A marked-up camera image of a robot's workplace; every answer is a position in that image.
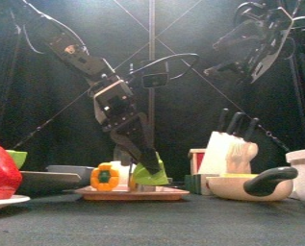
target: plate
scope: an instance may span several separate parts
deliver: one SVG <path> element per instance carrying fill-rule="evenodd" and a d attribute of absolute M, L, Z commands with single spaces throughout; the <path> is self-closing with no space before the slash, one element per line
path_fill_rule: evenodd
<path fill-rule="evenodd" d="M 18 204 L 30 200 L 28 196 L 14 195 L 10 199 L 0 200 L 0 209 L 11 204 Z"/>
<path fill-rule="evenodd" d="M 20 171 L 22 183 L 18 194 L 40 195 L 78 188 L 82 180 L 75 173 Z"/>
<path fill-rule="evenodd" d="M 98 191 L 87 186 L 76 189 L 75 193 L 82 194 L 83 198 L 90 201 L 174 201 L 181 200 L 182 196 L 189 194 L 189 191 L 165 186 L 157 186 L 155 191 L 130 191 L 127 186 L 120 185 L 112 191 Z"/>

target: black handle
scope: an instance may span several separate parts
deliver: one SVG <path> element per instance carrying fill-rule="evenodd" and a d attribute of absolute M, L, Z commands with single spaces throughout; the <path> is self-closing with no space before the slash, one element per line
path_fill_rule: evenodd
<path fill-rule="evenodd" d="M 253 135 L 253 133 L 254 133 L 254 129 L 255 129 L 255 126 L 257 126 L 258 121 L 259 121 L 258 118 L 254 118 L 254 119 L 251 119 L 251 121 L 250 121 L 250 126 L 249 126 L 249 129 L 247 129 L 247 131 L 246 131 L 246 133 L 245 133 L 245 136 L 243 136 L 243 140 L 245 140 L 246 142 L 249 142 L 250 139 L 251 139 L 251 135 Z"/>
<path fill-rule="evenodd" d="M 227 129 L 226 129 L 226 133 L 229 135 L 233 135 L 233 132 L 235 130 L 235 127 L 237 127 L 237 124 L 241 120 L 241 118 L 243 117 L 243 113 L 241 111 L 237 111 L 231 117 L 231 120 L 230 120 L 230 123 L 229 123 L 229 126 L 227 126 Z"/>
<path fill-rule="evenodd" d="M 219 124 L 218 124 L 218 132 L 219 133 L 222 133 L 222 131 L 223 131 L 223 125 L 225 125 L 225 119 L 226 119 L 227 113 L 229 113 L 229 109 L 221 110 Z"/>
<path fill-rule="evenodd" d="M 271 168 L 245 181 L 243 189 L 253 196 L 267 196 L 274 192 L 279 182 L 294 179 L 297 175 L 297 169 L 290 166 Z"/>

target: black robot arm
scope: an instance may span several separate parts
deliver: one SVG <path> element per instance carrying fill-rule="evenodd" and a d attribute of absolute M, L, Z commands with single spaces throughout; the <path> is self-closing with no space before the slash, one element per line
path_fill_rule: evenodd
<path fill-rule="evenodd" d="M 95 118 L 115 144 L 151 174 L 159 169 L 147 117 L 135 110 L 133 92 L 104 59 L 94 58 L 76 34 L 24 0 L 3 2 L 18 23 L 87 80 Z"/>

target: wooden tray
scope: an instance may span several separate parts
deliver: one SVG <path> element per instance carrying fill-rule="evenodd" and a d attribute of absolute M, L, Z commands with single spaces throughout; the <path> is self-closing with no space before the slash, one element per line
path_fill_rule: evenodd
<path fill-rule="evenodd" d="M 127 186 L 118 186 L 112 191 L 98 191 L 87 186 L 76 189 L 75 193 L 82 194 L 83 198 L 90 201 L 175 201 L 181 200 L 189 191 L 162 186 L 157 186 L 155 191 L 128 191 Z"/>

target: kitchen knife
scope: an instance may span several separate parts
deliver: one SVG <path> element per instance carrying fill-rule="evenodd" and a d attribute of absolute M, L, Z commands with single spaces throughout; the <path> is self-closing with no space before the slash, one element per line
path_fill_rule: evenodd
<path fill-rule="evenodd" d="M 255 126 L 257 126 L 258 121 L 259 121 L 258 118 L 254 118 L 254 119 L 251 119 L 251 121 L 250 121 L 250 126 L 249 126 L 249 129 L 246 130 L 246 133 L 245 133 L 245 136 L 243 136 L 243 140 L 245 140 L 246 142 L 250 142 L 251 135 L 253 135 L 253 133 L 254 133 L 254 129 L 255 129 Z"/>
<path fill-rule="evenodd" d="M 219 124 L 218 124 L 218 132 L 219 133 L 223 132 L 223 125 L 225 125 L 225 120 L 226 120 L 227 113 L 229 113 L 229 109 L 222 109 L 221 110 Z"/>
<path fill-rule="evenodd" d="M 237 111 L 231 117 L 231 120 L 230 120 L 230 123 L 229 123 L 229 126 L 227 126 L 227 129 L 226 129 L 226 133 L 229 135 L 233 135 L 234 133 L 234 130 L 237 129 L 237 126 L 238 126 L 238 123 L 239 123 L 239 120 L 242 119 L 245 113 L 241 112 L 241 111 Z"/>

